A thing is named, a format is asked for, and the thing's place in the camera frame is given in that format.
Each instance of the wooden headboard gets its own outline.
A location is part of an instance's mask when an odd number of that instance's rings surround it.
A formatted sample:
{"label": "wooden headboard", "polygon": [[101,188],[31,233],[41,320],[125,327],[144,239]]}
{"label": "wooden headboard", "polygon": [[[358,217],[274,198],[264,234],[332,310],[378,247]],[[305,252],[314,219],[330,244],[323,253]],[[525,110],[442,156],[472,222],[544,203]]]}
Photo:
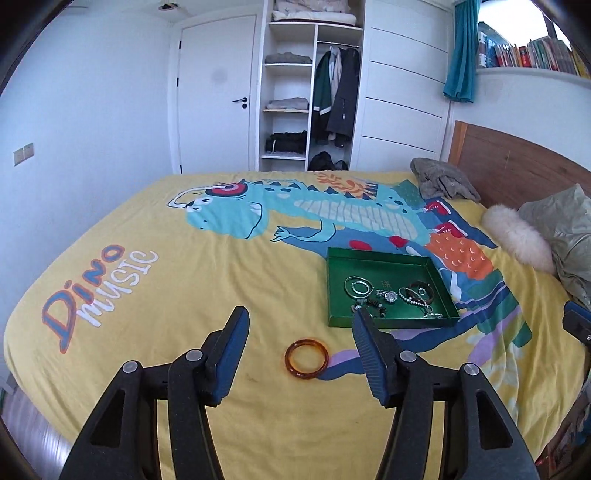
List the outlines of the wooden headboard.
{"label": "wooden headboard", "polygon": [[464,172],[490,207],[519,208],[579,183],[591,193],[591,172],[547,148],[490,128],[456,122],[448,162]]}

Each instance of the folded clothes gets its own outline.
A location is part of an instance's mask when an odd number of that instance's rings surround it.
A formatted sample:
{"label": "folded clothes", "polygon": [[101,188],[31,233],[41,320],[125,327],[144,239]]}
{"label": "folded clothes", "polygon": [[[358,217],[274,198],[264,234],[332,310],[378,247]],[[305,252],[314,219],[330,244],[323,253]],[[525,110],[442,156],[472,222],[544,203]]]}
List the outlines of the folded clothes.
{"label": "folded clothes", "polygon": [[310,57],[295,53],[272,53],[265,57],[265,63],[312,63]]}
{"label": "folded clothes", "polygon": [[413,158],[410,169],[418,180],[418,191],[423,199],[445,197],[465,198],[480,202],[480,195],[460,170],[449,163],[430,158]]}
{"label": "folded clothes", "polygon": [[276,0],[275,10],[285,12],[350,12],[347,0]]}
{"label": "folded clothes", "polygon": [[304,154],[306,153],[307,141],[308,132],[306,130],[299,133],[272,134],[265,141],[265,151],[269,153],[294,152]]}
{"label": "folded clothes", "polygon": [[285,98],[283,100],[272,100],[267,104],[267,108],[275,110],[308,110],[308,100],[305,98]]}

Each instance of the pillowcase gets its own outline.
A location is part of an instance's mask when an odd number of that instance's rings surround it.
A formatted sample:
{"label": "pillowcase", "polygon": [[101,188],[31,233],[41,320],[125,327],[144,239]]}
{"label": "pillowcase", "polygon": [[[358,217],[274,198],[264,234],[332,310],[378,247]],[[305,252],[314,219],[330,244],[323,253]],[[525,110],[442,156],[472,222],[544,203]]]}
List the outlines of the pillowcase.
{"label": "pillowcase", "polygon": [[591,310],[591,199],[577,183],[544,200],[524,203],[519,215],[552,247],[564,289]]}

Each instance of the mattress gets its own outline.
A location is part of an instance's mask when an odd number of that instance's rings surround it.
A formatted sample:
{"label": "mattress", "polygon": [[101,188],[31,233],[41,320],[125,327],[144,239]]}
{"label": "mattress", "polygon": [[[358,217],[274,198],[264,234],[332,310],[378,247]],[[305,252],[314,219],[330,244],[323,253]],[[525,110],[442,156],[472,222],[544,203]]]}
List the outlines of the mattress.
{"label": "mattress", "polygon": [[[373,478],[393,410],[368,387],[350,329],[327,326],[328,247],[428,255],[460,312],[453,327],[393,330],[427,361],[478,364],[534,458],[584,378],[584,347],[562,330],[568,296],[479,227],[468,200],[424,201],[407,174],[248,173],[166,177],[118,207],[26,292],[5,333],[19,385],[74,440],[121,365],[171,362],[236,305],[251,332],[229,396],[209,409],[226,478]],[[299,380],[283,356],[315,338],[330,352]],[[165,405],[163,478],[172,479]],[[443,430],[436,405],[426,478]]]}
{"label": "mattress", "polygon": [[344,14],[340,12],[290,12],[284,13],[273,10],[273,20],[307,20],[311,22],[331,22],[342,23],[346,25],[355,26],[357,18],[352,14]]}

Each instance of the silver bangle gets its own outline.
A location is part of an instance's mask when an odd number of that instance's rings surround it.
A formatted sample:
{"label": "silver bangle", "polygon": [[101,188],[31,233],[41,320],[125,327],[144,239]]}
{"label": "silver bangle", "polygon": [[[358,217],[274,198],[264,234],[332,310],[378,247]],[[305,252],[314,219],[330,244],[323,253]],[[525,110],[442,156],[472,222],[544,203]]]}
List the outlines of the silver bangle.
{"label": "silver bangle", "polygon": [[[354,282],[351,283],[351,290],[353,291],[353,293],[351,293],[347,287],[347,282],[349,280],[354,280]],[[357,290],[355,288],[355,285],[363,285],[366,288],[366,291]],[[349,297],[351,297],[352,299],[355,299],[355,300],[366,299],[374,291],[374,286],[371,284],[371,282],[369,280],[366,280],[365,278],[362,278],[362,277],[357,277],[355,275],[348,277],[345,280],[345,283],[343,286],[345,288],[345,293]]]}

